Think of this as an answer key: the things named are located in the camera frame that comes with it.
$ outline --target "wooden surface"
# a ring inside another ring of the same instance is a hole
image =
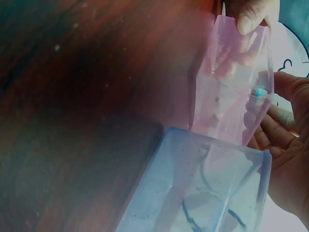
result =
[[[214,0],[0,0],[0,231],[112,232],[186,128]]]

